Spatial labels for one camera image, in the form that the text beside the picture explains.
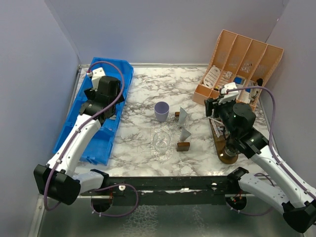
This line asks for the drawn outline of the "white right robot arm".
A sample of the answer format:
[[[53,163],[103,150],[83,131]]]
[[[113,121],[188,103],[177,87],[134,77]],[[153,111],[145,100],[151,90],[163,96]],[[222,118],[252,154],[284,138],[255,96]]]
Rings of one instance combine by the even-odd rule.
[[[260,166],[277,184],[273,187],[244,169],[233,172],[227,180],[232,193],[240,190],[251,193],[282,214],[286,223],[299,233],[306,232],[316,222],[316,190],[270,147],[267,138],[254,128],[256,120],[251,107],[235,101],[220,103],[219,99],[205,100],[207,117],[220,119],[229,132],[227,155],[237,152]]]

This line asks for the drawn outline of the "lilac plastic cup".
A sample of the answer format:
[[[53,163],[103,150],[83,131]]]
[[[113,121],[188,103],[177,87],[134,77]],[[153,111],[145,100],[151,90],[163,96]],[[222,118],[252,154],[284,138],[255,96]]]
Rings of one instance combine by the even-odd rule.
[[[154,106],[154,112],[157,121],[165,122],[169,114],[169,105],[164,101],[157,102]]]

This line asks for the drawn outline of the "clear square toothbrush holder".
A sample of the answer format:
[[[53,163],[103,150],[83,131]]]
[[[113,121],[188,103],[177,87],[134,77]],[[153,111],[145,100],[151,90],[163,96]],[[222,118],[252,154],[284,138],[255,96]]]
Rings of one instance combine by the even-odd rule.
[[[212,120],[211,124],[215,133],[215,138],[218,141],[227,141],[230,138],[230,133],[224,125],[220,125],[216,122],[213,122]]]

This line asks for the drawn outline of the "clear plastic cup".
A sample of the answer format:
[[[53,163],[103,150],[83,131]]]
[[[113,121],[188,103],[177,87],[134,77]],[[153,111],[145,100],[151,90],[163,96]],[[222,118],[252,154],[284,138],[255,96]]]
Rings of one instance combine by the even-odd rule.
[[[159,161],[165,161],[168,158],[167,152],[169,150],[171,138],[165,131],[159,131],[153,136],[154,157]]]

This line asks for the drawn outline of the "dark blue plastic cup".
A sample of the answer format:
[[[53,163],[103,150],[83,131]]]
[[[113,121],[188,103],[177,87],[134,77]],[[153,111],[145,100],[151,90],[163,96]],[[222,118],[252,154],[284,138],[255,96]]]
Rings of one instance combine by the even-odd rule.
[[[234,147],[225,146],[222,150],[223,158],[225,159],[234,159],[238,158],[239,151]]]

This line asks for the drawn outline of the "brown lid clear box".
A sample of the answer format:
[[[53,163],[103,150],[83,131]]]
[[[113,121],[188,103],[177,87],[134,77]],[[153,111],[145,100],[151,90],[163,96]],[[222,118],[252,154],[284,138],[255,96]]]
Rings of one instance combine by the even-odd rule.
[[[175,120],[178,121],[179,116],[180,116],[180,112],[175,112],[174,116],[175,116]]]
[[[190,142],[178,142],[177,143],[177,152],[187,152],[190,149]]]

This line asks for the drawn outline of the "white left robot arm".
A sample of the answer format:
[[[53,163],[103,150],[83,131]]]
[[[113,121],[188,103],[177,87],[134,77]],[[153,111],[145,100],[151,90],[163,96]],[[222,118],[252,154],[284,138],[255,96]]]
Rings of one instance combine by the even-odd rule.
[[[35,181],[44,196],[46,210],[50,210],[48,198],[70,205],[87,191],[94,190],[99,195],[108,191],[109,182],[102,172],[89,171],[77,177],[74,172],[90,140],[106,119],[115,114],[116,104],[124,101],[124,86],[124,79],[102,76],[96,88],[86,89],[87,101],[82,104],[68,137],[46,165],[35,167]]]

